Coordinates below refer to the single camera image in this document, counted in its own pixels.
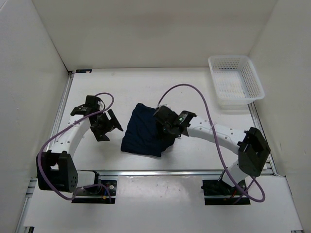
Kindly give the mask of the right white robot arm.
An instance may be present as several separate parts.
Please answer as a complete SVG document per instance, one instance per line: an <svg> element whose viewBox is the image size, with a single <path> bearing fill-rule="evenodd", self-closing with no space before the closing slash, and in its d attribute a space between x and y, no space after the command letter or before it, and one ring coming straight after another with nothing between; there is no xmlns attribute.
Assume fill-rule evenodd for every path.
<svg viewBox="0 0 311 233"><path fill-rule="evenodd" d="M218 188L224 194L231 193L236 183L248 176L259 177L271 152L261 131L254 127L241 131L212 125L195 113L182 111L177 114L166 106L156 108L154 117L166 134L218 143L238 156L237 161L228 168L230 174L224 173L218 182Z"/></svg>

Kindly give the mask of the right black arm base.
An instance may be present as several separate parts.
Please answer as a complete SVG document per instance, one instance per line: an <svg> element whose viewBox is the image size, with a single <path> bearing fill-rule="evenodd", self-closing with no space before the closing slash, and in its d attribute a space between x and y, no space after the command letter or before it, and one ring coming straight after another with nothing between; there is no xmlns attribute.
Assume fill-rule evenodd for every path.
<svg viewBox="0 0 311 233"><path fill-rule="evenodd" d="M202 180L205 206L250 205L250 199L236 187L220 180Z"/></svg>

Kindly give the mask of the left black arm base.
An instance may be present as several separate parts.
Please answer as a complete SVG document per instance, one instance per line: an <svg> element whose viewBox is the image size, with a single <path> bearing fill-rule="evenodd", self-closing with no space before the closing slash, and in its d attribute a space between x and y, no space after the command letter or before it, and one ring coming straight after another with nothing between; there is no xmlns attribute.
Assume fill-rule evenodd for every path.
<svg viewBox="0 0 311 233"><path fill-rule="evenodd" d="M116 201L116 192L117 192L117 180L102 180L102 186L87 188L82 191L79 191L75 199L71 203L76 204L115 204Z"/></svg>

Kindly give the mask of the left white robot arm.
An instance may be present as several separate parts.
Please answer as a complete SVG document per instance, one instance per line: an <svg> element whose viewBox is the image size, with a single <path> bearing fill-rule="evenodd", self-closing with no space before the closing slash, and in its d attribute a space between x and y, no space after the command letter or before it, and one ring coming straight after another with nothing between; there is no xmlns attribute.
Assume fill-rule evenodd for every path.
<svg viewBox="0 0 311 233"><path fill-rule="evenodd" d="M38 186L41 190L74 193L85 188L91 194L101 191L102 182L94 171L77 170L73 157L87 131L98 142L109 141L107 133L122 130L111 105L105 106L100 95L86 96L85 103L74 107L65 129L56 134L49 149L36 158Z"/></svg>

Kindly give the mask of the navy blue shorts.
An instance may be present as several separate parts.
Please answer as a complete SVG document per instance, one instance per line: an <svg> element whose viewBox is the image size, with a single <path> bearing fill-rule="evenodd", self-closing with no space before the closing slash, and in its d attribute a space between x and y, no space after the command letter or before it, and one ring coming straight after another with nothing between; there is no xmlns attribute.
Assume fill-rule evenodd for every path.
<svg viewBox="0 0 311 233"><path fill-rule="evenodd" d="M180 137L165 132L153 117L155 112L155 108L142 103L135 106L121 142L122 152L161 157L162 152Z"/></svg>

